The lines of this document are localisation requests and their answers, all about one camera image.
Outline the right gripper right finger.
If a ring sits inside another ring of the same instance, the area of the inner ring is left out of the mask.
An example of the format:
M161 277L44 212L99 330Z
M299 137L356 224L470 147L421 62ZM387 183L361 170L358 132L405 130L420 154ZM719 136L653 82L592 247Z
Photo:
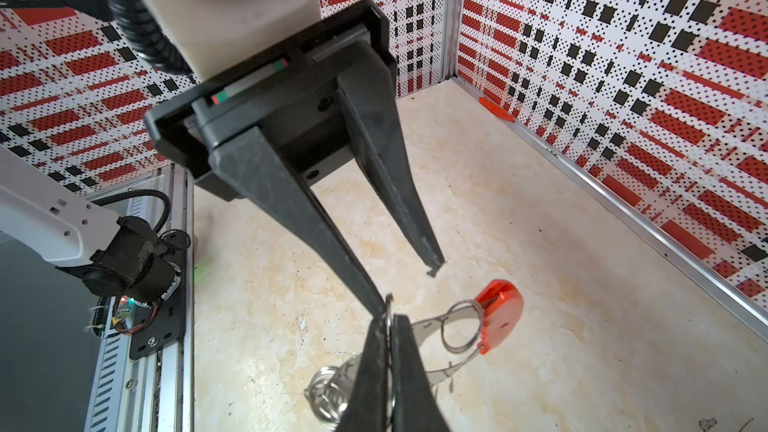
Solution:
M413 327L405 315L395 315L390 329L392 356L392 430L448 432L423 367Z

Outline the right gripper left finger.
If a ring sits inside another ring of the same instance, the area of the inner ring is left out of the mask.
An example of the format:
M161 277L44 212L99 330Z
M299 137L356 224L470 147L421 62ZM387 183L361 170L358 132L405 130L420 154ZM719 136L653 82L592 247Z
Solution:
M383 432L388 423L389 344L383 317L368 329L362 358L346 410L336 431Z

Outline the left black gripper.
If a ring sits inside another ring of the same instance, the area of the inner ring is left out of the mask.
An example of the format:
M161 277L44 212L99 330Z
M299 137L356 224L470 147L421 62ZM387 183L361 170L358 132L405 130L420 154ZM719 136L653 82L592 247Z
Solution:
M375 2L359 1L144 116L157 152L214 196L256 204L373 316L385 312L381 294L302 177L314 184L354 153L427 274L444 265L408 161L389 26Z

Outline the grey key organizer red handle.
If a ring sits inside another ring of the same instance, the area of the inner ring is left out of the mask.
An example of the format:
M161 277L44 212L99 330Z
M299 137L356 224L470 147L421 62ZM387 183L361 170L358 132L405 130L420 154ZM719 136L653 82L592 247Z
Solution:
M408 318L435 401L439 384L450 380L463 366L498 348L506 340L518 324L523 309L524 299L518 288L507 280L497 279L477 296L453 304L440 315L416 322ZM395 315L400 314L387 309L378 316L385 319L390 353L388 423L385 431L393 431L390 329ZM321 368L304 390L312 413L331 431L336 431L347 408L363 350L339 366Z

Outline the red strip at wall base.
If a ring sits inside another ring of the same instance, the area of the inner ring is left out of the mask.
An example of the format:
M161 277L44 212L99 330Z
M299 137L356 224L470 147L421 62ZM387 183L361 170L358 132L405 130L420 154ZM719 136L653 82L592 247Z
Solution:
M478 99L478 102L489 112L491 112L495 117L506 121L506 122L515 122L515 117L512 113L505 110L503 107L498 105L496 102L491 100L488 97L482 96Z

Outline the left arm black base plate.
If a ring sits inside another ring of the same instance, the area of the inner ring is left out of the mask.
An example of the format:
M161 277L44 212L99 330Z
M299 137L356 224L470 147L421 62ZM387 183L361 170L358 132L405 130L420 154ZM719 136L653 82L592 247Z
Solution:
M170 229L160 238L167 243L160 257L174 272L174 281L161 296L159 305L148 308L137 306L136 322L152 318L149 325L130 336L129 358L136 361L148 357L164 346L182 339L186 327L186 285L188 278L187 253L192 240L180 229Z

